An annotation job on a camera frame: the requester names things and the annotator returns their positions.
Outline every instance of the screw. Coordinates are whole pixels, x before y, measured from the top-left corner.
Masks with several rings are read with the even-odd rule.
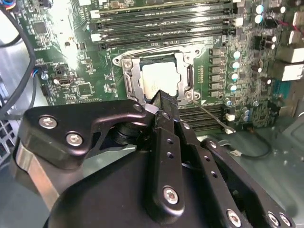
[[[127,61],[124,63],[125,68],[130,68],[132,66],[131,62]]]
[[[254,101],[254,102],[252,103],[252,105],[253,105],[254,107],[258,107],[258,106],[260,105],[260,103],[259,103],[259,101]]]
[[[268,213],[268,217],[276,226],[280,225],[279,221],[276,219],[276,217],[271,212]]]
[[[239,219],[238,215],[233,210],[228,209],[227,216],[233,225],[235,225],[236,227],[241,227],[241,225],[242,225],[241,220]]]
[[[134,104],[133,108],[135,108],[138,112],[141,112],[143,110],[139,104]]]
[[[57,126],[57,121],[52,117],[45,116],[39,119],[39,125],[47,129],[53,129]]]
[[[83,139],[79,134],[71,133],[67,135],[66,142],[72,146],[80,146],[83,142]]]
[[[209,143],[214,149],[217,147],[217,145],[213,141],[210,141]]]
[[[291,227],[290,221],[288,220],[288,218],[286,218],[285,215],[280,214],[280,217],[287,226]]]
[[[179,197],[172,188],[166,187],[163,189],[163,196],[170,204],[177,204]]]
[[[187,124],[187,123],[182,123],[182,125],[184,125],[184,127],[189,130],[190,129],[190,126]]]
[[[185,96],[186,96],[187,99],[190,99],[191,98],[191,93],[190,92],[186,92]]]
[[[42,80],[48,80],[48,74],[46,72],[42,72],[41,79]]]

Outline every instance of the black dimm slot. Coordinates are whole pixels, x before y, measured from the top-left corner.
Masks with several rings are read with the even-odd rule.
[[[164,31],[164,30],[169,30],[169,29],[193,29],[193,28],[199,28],[199,27],[206,27],[206,26],[220,26],[223,24],[222,19],[218,20],[211,20],[211,21],[206,21],[202,23],[188,23],[188,24],[173,24],[173,25],[159,25],[155,27],[134,27],[134,28],[121,28],[117,30],[111,30],[111,31],[106,31],[109,30],[108,28],[103,29],[103,30],[98,30],[99,33],[103,35],[125,35],[125,32],[132,31],[133,35],[137,34],[143,34],[147,32],[154,32],[154,31]]]
[[[114,41],[107,41],[102,42],[102,46],[108,46],[109,48],[125,46],[125,45],[132,45],[132,44],[141,44],[147,42],[157,42],[157,41],[175,41],[177,39],[185,39],[185,38],[203,38],[203,37],[210,37],[215,35],[221,35],[222,30],[211,30],[208,32],[203,33],[196,33],[196,34],[182,34],[182,36],[172,35],[172,36],[163,36],[163,37],[149,37],[149,38],[141,38],[141,39],[132,39],[132,40],[114,40]]]
[[[221,25],[217,25],[217,26],[213,26],[212,28],[214,29],[222,29],[222,26]],[[197,29],[200,29],[201,31],[199,32],[205,32],[205,31],[210,31],[210,26],[206,26],[206,27],[200,27],[200,28],[186,28],[186,29],[162,29],[161,31],[154,31],[152,33],[146,33],[146,32],[143,32],[143,33],[132,33],[130,34],[129,36],[125,35],[123,37],[123,40],[126,40],[126,39],[136,39],[137,37],[135,37],[135,35],[142,35],[142,37],[138,37],[138,38],[154,38],[154,37],[168,37],[168,36],[172,36],[172,35],[176,35],[178,34],[179,36],[181,36],[182,34],[191,34],[191,33],[197,33]],[[111,40],[111,39],[114,39],[114,40],[120,40],[120,38],[122,38],[121,35],[113,35],[113,36],[107,36],[104,38],[104,40]]]
[[[122,20],[115,20],[115,21],[104,21],[102,24],[104,26],[115,26],[115,25],[123,25],[123,24],[130,24],[132,22],[138,22],[140,20],[141,23],[143,22],[150,22],[153,23],[154,21],[160,21],[160,20],[168,20],[168,19],[174,19],[174,18],[197,18],[197,17],[203,17],[203,16],[211,16],[211,15],[223,15],[223,10],[215,10],[215,11],[208,11],[208,12],[189,12],[189,13],[183,13],[183,14],[174,14],[174,15],[155,15],[155,16],[147,16],[145,18],[128,18],[128,19],[122,19]]]
[[[109,19],[117,19],[120,17],[126,17],[126,16],[135,16],[135,17],[144,17],[146,14],[164,14],[166,12],[171,13],[173,11],[177,12],[182,12],[182,11],[188,11],[191,9],[197,9],[199,8],[199,11],[202,11],[202,7],[206,7],[209,9],[206,10],[211,10],[211,9],[224,9],[224,8],[231,8],[232,4],[231,3],[226,3],[223,4],[221,3],[197,3],[197,4],[192,4],[192,5],[179,5],[179,6],[171,6],[168,8],[162,8],[162,9],[146,9],[146,10],[141,10],[141,11],[136,11],[136,12],[118,12],[116,14],[101,14],[103,18],[109,18]]]

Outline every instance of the green circuit board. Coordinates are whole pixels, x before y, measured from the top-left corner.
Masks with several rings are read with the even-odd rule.
[[[266,127],[276,119],[269,111],[275,80],[261,79],[269,76],[276,48],[258,49],[255,39],[275,36],[278,45],[283,30],[256,23],[260,4],[262,17],[284,19],[269,10],[287,4],[281,0],[20,0],[15,15],[34,46],[49,105],[127,99],[124,72],[114,58],[130,50],[197,45],[192,65],[197,102],[229,104],[240,129],[249,120]]]

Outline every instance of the black plastic part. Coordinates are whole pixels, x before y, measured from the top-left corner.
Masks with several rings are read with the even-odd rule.
[[[209,228],[197,172],[184,167],[184,213],[166,226],[150,218],[143,204],[149,154],[130,153],[67,189],[52,208],[48,228]]]
[[[217,165],[227,177],[226,184],[229,189],[238,191],[239,196],[242,198],[247,219],[253,227],[274,227],[268,216],[269,212],[274,214],[279,220],[280,227],[289,227],[282,221],[280,216],[280,213],[285,214],[285,211],[220,145],[216,144],[217,147],[215,149],[210,144],[210,139],[205,139],[201,142],[201,146],[212,152]],[[295,227],[295,223],[291,219],[288,220],[291,223],[291,227]]]
[[[90,151],[94,133],[101,132],[100,141],[103,141],[115,124],[144,119],[147,115],[145,109],[137,111],[134,105],[138,104],[132,100],[122,100],[33,108],[24,113],[19,138],[28,150],[53,165],[75,169]],[[40,126],[38,121],[43,116],[54,118],[57,126],[54,129]],[[79,134],[83,143],[77,147],[69,145],[66,141],[69,133]]]

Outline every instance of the chip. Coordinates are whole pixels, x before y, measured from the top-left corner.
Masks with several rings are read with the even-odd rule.
[[[33,29],[37,34],[45,34],[48,32],[44,22],[37,22],[33,24]]]
[[[91,84],[90,83],[79,84],[78,91],[80,96],[92,95]]]
[[[176,96],[180,79],[173,62],[148,64],[142,68],[140,87],[147,99],[152,99],[160,89]]]

